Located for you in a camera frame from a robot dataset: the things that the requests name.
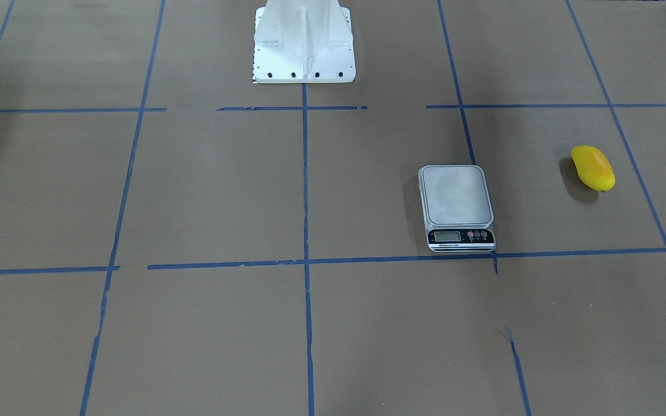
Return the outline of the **grey digital kitchen scale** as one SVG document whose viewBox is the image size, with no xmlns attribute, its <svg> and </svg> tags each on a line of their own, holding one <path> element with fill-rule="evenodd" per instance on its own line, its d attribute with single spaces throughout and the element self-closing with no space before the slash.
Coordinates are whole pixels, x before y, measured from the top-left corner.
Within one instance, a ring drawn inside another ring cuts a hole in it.
<svg viewBox="0 0 666 416">
<path fill-rule="evenodd" d="M 425 236 L 432 252 L 494 252 L 494 213 L 480 166 L 427 165 L 418 171 L 418 180 Z"/>
</svg>

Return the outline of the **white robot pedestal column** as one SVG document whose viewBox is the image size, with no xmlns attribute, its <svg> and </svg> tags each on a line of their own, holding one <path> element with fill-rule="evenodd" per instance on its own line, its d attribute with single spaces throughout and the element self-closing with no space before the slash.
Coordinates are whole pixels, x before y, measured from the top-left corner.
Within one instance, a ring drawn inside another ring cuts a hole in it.
<svg viewBox="0 0 666 416">
<path fill-rule="evenodd" d="M 338 1 L 268 1 L 254 14 L 252 81 L 351 83 L 352 16 Z"/>
</svg>

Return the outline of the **yellow mango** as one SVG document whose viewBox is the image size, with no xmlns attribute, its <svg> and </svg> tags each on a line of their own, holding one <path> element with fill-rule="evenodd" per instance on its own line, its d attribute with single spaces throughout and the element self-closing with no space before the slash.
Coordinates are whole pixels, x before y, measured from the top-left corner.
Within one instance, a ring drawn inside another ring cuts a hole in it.
<svg viewBox="0 0 666 416">
<path fill-rule="evenodd" d="M 616 184 L 616 176 L 606 156 L 596 147 L 576 146 L 571 158 L 581 182 L 597 192 L 606 192 Z"/>
</svg>

